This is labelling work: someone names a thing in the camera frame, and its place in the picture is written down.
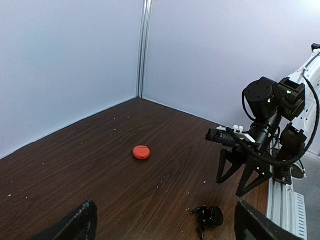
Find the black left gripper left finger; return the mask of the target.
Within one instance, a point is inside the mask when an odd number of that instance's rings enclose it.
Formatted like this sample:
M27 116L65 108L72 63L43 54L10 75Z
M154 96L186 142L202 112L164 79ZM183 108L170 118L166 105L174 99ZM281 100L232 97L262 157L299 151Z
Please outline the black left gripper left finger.
M53 226L30 237L31 240L95 240L97 206L87 200Z

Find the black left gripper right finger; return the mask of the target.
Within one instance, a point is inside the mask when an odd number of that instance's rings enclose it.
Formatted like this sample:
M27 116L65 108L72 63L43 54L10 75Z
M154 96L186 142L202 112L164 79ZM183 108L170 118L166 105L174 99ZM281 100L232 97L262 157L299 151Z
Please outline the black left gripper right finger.
M275 224L244 200L235 207L235 238L237 240L306 240Z

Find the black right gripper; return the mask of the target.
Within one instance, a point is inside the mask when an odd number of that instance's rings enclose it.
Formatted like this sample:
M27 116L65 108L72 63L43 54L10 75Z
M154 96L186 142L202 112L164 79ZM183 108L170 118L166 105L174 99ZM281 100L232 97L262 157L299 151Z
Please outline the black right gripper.
M261 154L244 143L245 147L236 145L232 151L222 149L219 156L219 165L216 183L222 184L231 178L243 165L245 165L240 179L236 196L243 197L253 189L267 182L271 177L270 154Z

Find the small black clip object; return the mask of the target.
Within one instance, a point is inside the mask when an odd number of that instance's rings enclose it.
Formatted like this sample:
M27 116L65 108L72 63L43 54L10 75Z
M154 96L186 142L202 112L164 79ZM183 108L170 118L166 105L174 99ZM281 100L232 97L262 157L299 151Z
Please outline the small black clip object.
M202 206L197 211L198 223L204 227L219 227L224 222L222 210L217 206Z

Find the orange earbud charging case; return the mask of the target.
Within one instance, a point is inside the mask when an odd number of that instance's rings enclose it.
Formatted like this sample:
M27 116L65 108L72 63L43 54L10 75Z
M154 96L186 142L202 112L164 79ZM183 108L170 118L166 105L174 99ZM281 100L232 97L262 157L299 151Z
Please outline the orange earbud charging case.
M137 160L147 160L151 155L151 151L150 148L145 145L138 145L133 148L132 155Z

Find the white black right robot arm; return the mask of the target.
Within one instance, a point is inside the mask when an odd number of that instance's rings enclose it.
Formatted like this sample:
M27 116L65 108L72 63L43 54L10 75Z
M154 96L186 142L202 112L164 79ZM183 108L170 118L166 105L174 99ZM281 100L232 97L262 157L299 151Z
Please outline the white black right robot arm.
M249 130L242 126L211 128L206 140L223 145L216 182L222 184L243 169L236 195L248 192L274 179L292 183L291 168L301 160L313 143L317 130L294 127L293 120L311 107L319 108L320 100L313 83L320 81L320 46L311 46L310 59L295 73L276 82L262 77L242 92L242 107L252 121ZM307 101L307 92L314 105Z

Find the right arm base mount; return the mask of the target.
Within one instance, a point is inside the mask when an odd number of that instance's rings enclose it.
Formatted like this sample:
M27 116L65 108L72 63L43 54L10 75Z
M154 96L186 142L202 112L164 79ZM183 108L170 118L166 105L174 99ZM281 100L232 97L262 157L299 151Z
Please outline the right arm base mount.
M281 149L276 149L273 152L275 160L279 163L287 162L294 157L288 152L288 150L283 146ZM292 185L292 172L291 165L289 166L274 166L273 167L273 179L284 185Z

